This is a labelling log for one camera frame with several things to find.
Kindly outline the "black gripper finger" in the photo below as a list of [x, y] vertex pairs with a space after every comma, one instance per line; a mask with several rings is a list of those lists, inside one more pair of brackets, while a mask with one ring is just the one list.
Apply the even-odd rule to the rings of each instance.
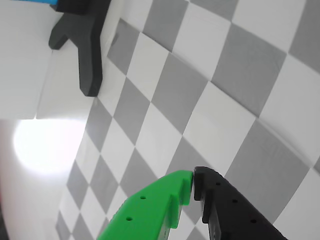
[[193, 174], [194, 200], [211, 240], [285, 240], [286, 238], [222, 175], [206, 166]]

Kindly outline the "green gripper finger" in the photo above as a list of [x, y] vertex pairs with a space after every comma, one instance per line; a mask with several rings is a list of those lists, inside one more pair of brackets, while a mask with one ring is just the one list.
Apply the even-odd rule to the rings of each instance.
[[193, 172], [165, 175], [128, 197], [100, 234], [100, 240], [166, 240], [190, 203]]

